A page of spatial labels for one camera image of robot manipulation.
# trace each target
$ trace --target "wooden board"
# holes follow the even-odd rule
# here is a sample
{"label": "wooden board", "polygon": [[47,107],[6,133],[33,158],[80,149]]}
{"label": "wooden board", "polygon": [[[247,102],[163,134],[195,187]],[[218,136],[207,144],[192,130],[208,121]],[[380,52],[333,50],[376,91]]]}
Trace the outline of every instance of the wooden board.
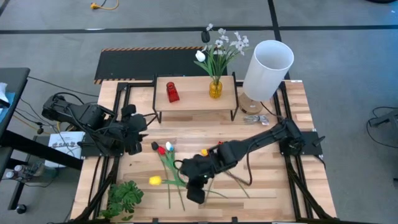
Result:
{"label": "wooden board", "polygon": [[[190,110],[235,110],[236,96],[234,78],[222,76],[223,91],[218,99],[209,97],[210,77],[160,77],[157,79],[157,111],[190,111]],[[169,103],[166,84],[174,82],[180,100]]]}
{"label": "wooden board", "polygon": [[[116,86],[117,82],[103,82],[99,104],[110,109],[113,107]],[[302,131],[312,130],[314,127],[303,83],[286,82],[286,86],[294,121]],[[137,111],[142,114],[151,113],[152,97],[153,88],[133,88],[130,103],[134,103]],[[279,100],[283,111],[282,98],[280,97]],[[264,104],[275,113],[272,101],[264,102]],[[235,121],[230,120],[229,111],[163,112],[162,124],[153,122],[146,131],[149,136],[142,143],[142,153],[123,156],[119,165],[118,183],[134,180],[145,193],[142,203],[136,207],[132,222],[151,222],[155,217],[159,218],[160,222],[230,222],[231,217],[234,216],[237,216],[240,222],[294,220],[285,163],[279,154],[278,144],[271,144],[251,154],[250,164],[254,182],[252,186],[245,187],[251,198],[246,198],[234,180],[220,174],[216,176],[212,190],[226,195],[229,199],[210,194],[206,205],[198,205],[186,198],[184,189],[182,195],[186,210],[183,211],[175,187],[171,186],[171,209],[169,209],[167,186],[148,184],[148,178],[153,175],[165,177],[157,154],[150,148],[152,141],[157,141],[161,146],[170,141],[175,146],[177,159],[191,157],[200,153],[201,149],[214,146],[218,141],[248,138],[276,124],[275,117],[266,110],[262,113],[268,116],[269,126],[246,125],[243,122],[245,114],[241,111],[238,111]],[[77,217],[88,202],[96,160],[97,158],[89,158],[83,164],[72,218]],[[326,212],[335,216],[323,164],[313,156],[302,156],[302,160],[309,191]],[[243,179],[248,179],[245,158],[231,172]],[[303,199],[298,189],[297,192],[302,216],[305,217]],[[106,200],[107,195],[103,199],[103,208]],[[121,217],[115,217],[112,222],[122,222]]]}

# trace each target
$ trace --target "lamp base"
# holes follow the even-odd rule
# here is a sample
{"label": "lamp base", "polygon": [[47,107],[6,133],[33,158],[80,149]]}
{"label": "lamp base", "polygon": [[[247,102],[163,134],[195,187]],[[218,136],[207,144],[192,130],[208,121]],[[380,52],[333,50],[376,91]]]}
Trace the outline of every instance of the lamp base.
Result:
{"label": "lamp base", "polygon": [[246,114],[259,114],[262,111],[261,103],[250,99],[245,93],[239,97],[239,108]]}

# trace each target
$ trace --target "yellow glass vase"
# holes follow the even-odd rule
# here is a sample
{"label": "yellow glass vase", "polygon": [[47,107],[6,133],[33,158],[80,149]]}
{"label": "yellow glass vase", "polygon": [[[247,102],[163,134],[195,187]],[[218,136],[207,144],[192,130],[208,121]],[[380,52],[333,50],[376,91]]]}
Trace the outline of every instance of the yellow glass vase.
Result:
{"label": "yellow glass vase", "polygon": [[217,84],[214,81],[212,81],[209,87],[209,95],[213,99],[217,99],[221,96],[222,90],[223,90],[223,84],[220,81],[218,81]]}

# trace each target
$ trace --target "white lampshade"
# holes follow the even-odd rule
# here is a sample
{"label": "white lampshade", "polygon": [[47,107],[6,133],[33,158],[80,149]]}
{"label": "white lampshade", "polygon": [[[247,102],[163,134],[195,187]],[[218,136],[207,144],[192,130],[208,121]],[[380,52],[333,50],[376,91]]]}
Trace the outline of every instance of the white lampshade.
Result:
{"label": "white lampshade", "polygon": [[294,61],[292,50],[282,42],[257,44],[243,82],[245,94],[254,101],[269,100]]}

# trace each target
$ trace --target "gray carpet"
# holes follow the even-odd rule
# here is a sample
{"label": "gray carpet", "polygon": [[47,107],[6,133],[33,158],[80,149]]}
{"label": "gray carpet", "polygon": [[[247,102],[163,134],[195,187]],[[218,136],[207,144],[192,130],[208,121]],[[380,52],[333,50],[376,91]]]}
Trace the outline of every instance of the gray carpet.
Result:
{"label": "gray carpet", "polygon": [[[92,11],[92,0],[10,0],[0,16],[0,30],[93,29],[137,27],[270,26],[266,0],[121,0],[115,11]],[[398,25],[398,4],[363,0],[274,0],[280,26]],[[108,0],[111,7],[114,1]],[[273,31],[242,31],[255,46],[274,39]],[[304,81],[315,127],[325,153],[338,216],[359,222],[396,223],[398,149],[380,146],[366,133],[366,121],[377,106],[398,106],[397,30],[282,31],[295,54],[292,79]],[[29,67],[33,77],[98,94],[93,84],[103,48],[200,45],[199,32],[122,34],[0,35],[0,67]],[[244,78],[250,56],[229,71]],[[58,88],[29,80],[23,99],[37,111]],[[89,102],[96,98],[82,96]],[[29,107],[22,102],[23,110]],[[383,114],[388,110],[377,110]],[[11,131],[31,138],[35,130],[12,120]],[[378,140],[398,146],[390,124],[370,129]],[[24,157],[15,153],[14,157]],[[14,183],[0,184],[2,223],[62,222],[75,195],[79,172],[65,169],[49,187],[26,188],[23,215],[7,211]]]}

